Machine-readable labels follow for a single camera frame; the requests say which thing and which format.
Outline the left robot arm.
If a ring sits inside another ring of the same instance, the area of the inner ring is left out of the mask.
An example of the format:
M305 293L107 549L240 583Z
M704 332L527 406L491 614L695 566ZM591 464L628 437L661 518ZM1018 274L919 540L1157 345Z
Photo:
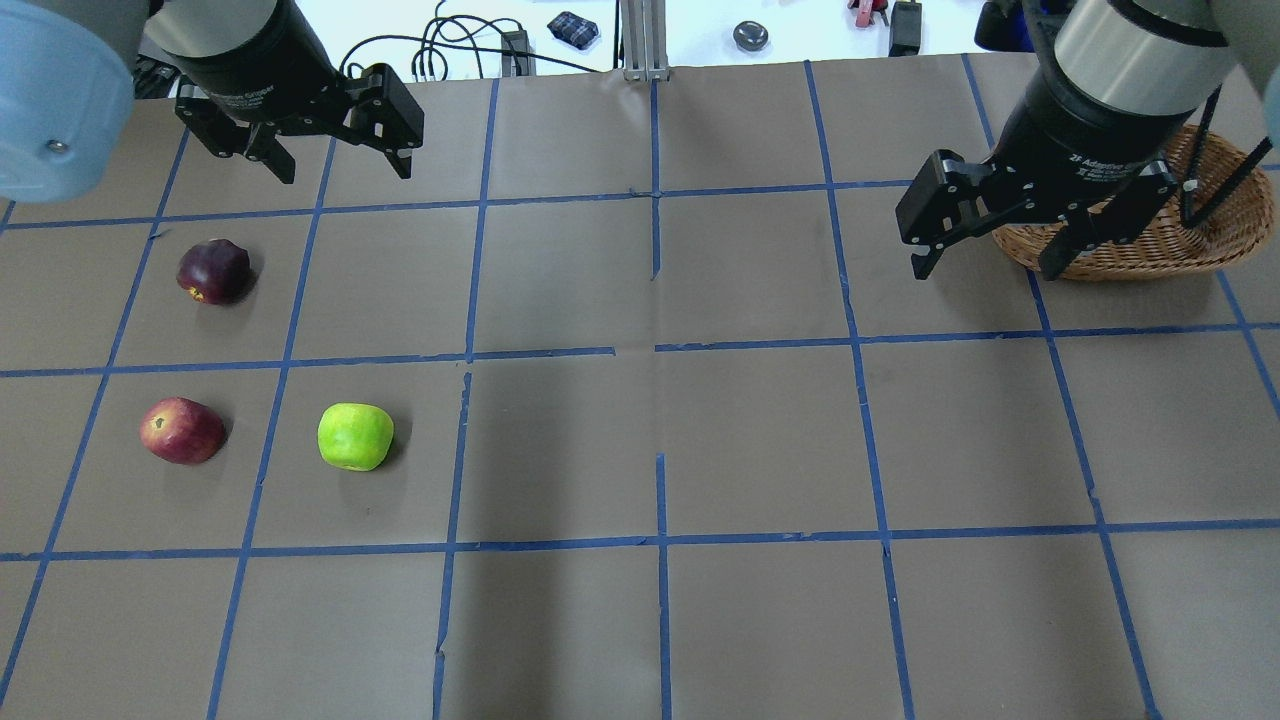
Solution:
M3 197L63 202L104 177L132 113L133 68L154 42L179 76L175 114L215 156L294 179L284 137L381 152L403 179L424 111L389 65L355 78L330 61L293 1L5 1Z

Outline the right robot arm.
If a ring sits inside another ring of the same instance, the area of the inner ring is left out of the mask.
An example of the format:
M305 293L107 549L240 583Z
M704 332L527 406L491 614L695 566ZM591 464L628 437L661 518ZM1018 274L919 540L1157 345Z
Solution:
M1190 223L1212 217L1277 143L1275 1L1023 8L1039 68L989 156L932 152L895 209L919 281L951 246L1005 225L1055 228L1036 259L1048 279L1088 252L1137 241L1181 187L1164 156L1167 142L1238 67L1268 136Z

